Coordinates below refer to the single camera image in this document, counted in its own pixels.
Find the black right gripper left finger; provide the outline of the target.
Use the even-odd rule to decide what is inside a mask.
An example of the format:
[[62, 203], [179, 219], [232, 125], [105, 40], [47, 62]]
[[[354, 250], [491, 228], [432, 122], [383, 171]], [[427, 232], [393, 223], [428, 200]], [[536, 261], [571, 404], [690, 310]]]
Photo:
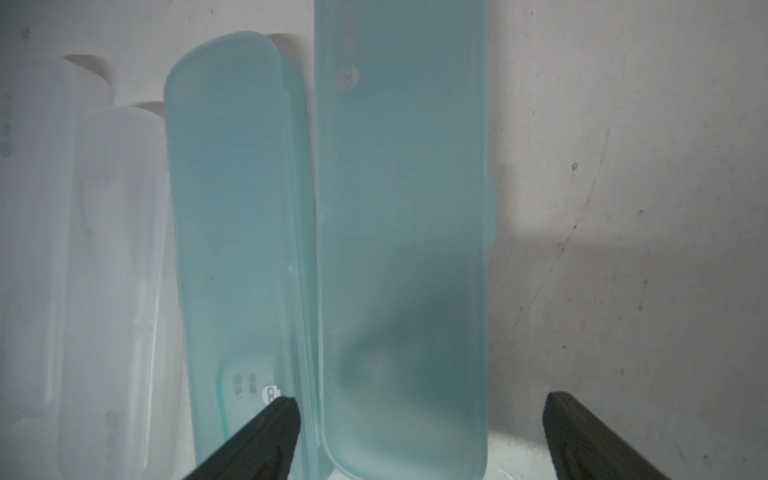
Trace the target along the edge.
[[278, 397], [185, 479], [286, 480], [299, 433], [296, 400]]

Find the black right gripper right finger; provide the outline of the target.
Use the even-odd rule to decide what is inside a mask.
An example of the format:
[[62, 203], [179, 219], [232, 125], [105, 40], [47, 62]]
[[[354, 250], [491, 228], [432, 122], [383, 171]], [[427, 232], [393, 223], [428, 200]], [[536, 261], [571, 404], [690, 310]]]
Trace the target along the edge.
[[568, 392], [547, 395], [542, 423], [559, 480], [667, 479]]

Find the teal pencil case plain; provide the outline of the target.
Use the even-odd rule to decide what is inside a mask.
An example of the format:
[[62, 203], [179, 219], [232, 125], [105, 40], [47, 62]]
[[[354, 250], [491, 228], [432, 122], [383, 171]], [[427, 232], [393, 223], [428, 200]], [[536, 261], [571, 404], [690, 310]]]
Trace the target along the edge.
[[487, 17], [315, 4], [319, 412], [350, 478], [485, 474]]

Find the teal pencil case with label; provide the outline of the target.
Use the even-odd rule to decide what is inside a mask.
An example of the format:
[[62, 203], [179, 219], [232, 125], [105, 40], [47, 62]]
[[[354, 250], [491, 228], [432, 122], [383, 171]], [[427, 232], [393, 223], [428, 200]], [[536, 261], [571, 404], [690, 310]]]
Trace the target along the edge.
[[316, 479], [302, 76], [270, 38], [237, 32], [178, 61], [164, 107], [196, 459], [287, 396], [302, 414], [290, 475]]

